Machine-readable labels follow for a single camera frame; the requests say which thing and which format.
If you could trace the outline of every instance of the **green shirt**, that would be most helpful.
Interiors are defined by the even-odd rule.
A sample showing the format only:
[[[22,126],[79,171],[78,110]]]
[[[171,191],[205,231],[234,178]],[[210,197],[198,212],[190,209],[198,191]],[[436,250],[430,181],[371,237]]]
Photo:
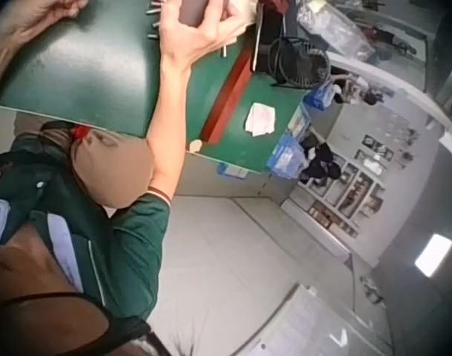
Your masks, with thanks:
[[[31,158],[20,158],[21,152]],[[39,138],[17,139],[2,161],[0,207],[8,210],[0,212],[0,245],[30,222],[58,263],[69,265],[65,274],[72,282],[77,276],[84,293],[117,316],[147,318],[159,289],[169,205],[145,194],[109,218],[80,189],[68,157]],[[53,221],[69,234],[53,239]]]

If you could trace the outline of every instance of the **black phone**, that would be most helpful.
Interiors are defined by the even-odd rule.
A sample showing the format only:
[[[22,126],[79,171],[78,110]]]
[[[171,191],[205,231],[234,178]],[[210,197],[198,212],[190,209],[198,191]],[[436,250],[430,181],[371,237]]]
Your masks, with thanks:
[[[180,22],[192,27],[201,25],[208,3],[209,0],[183,0],[182,7],[180,7]],[[224,9],[228,3],[229,0],[223,0]]]

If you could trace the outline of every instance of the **hand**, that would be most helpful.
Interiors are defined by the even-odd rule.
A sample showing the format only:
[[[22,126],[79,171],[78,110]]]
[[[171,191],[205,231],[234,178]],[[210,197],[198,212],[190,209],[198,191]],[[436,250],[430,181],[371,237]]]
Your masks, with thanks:
[[[0,15],[0,39],[20,47],[60,19],[77,17],[87,0],[11,0]]]
[[[190,70],[207,53],[236,42],[246,29],[245,17],[231,3],[223,12],[223,0],[210,0],[198,28],[180,23],[181,6],[182,0],[165,2],[159,29],[162,62],[177,70]]]

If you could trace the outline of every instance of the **clear plastic bag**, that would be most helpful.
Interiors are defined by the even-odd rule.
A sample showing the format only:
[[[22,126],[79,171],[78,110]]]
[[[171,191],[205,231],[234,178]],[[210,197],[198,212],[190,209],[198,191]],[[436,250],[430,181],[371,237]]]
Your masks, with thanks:
[[[336,6],[336,5],[346,6],[350,9],[356,9],[356,10],[363,9],[362,0],[328,0],[328,3],[333,6]]]
[[[325,0],[296,1],[298,23],[343,56],[365,62],[374,53],[362,31]]]

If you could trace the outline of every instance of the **metal screw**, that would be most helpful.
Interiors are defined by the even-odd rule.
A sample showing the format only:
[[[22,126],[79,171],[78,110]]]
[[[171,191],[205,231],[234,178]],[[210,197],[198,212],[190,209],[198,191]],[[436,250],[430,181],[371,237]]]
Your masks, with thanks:
[[[160,7],[156,8],[156,9],[149,9],[149,10],[145,11],[145,15],[154,15],[156,13],[160,13],[160,11],[162,11],[162,9]]]

